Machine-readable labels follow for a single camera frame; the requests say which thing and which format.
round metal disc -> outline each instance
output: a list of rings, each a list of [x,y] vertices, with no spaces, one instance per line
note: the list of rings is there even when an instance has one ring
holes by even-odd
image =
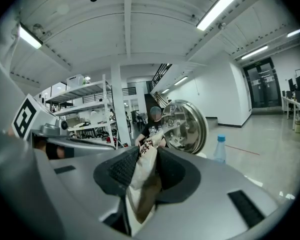
[[[174,100],[163,110],[161,127],[169,148],[199,153],[207,140],[206,118],[190,102]]]

water bottle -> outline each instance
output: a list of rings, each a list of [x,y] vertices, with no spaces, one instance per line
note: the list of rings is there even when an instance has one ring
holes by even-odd
[[[216,146],[216,149],[214,151],[213,157],[214,160],[225,164],[226,163],[226,136],[224,134],[218,134],[218,144]]]

staircase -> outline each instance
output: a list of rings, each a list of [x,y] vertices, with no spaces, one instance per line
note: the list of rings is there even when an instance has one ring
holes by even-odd
[[[149,117],[149,115],[150,115],[150,109],[152,107],[159,107],[160,108],[160,106],[156,102],[155,98],[152,97],[152,95],[149,94],[149,93],[144,95],[144,99],[145,99],[146,112],[147,112],[148,117]]]

glass door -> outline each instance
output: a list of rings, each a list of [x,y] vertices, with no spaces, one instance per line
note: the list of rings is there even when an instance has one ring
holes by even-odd
[[[262,78],[260,78],[257,67],[253,67],[246,72],[246,79],[250,88],[252,108],[265,108],[268,106]]]
[[[271,68],[270,63],[260,66],[260,77],[263,78],[264,94],[267,100],[267,107],[280,106],[277,83],[273,71],[274,69]]]
[[[271,58],[244,68],[250,89],[252,108],[281,106],[281,94],[276,70]]]

fluorescent ceiling light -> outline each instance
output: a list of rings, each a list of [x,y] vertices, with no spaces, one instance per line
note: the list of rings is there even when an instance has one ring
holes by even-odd
[[[184,78],[182,78],[181,80],[179,80],[178,82],[176,82],[174,85],[176,86],[176,85],[180,84],[182,81],[186,80],[187,78],[188,77],[185,76]]]
[[[19,35],[23,40],[25,40],[36,49],[39,49],[43,44],[43,42],[34,34],[32,34],[22,23],[20,24],[19,28]]]
[[[296,35],[296,34],[299,34],[299,33],[300,33],[300,29],[288,33],[288,34],[286,35],[286,37],[289,38],[289,37],[292,37],[292,36],[294,36],[294,35]]]
[[[219,0],[196,26],[204,31],[234,0]]]
[[[248,53],[248,54],[242,56],[242,57],[241,57],[241,60],[244,60],[244,59],[246,59],[246,58],[248,58],[248,57],[250,57],[250,56],[252,56],[252,55],[255,55],[255,54],[257,54],[257,53],[260,53],[260,52],[262,52],[262,51],[264,51],[264,50],[266,50],[266,49],[268,49],[268,45],[265,45],[265,46],[263,46],[263,47],[261,47],[261,48],[259,48],[259,49],[257,49],[257,50],[254,50],[254,51],[252,51],[252,52],[250,52],[250,53]]]

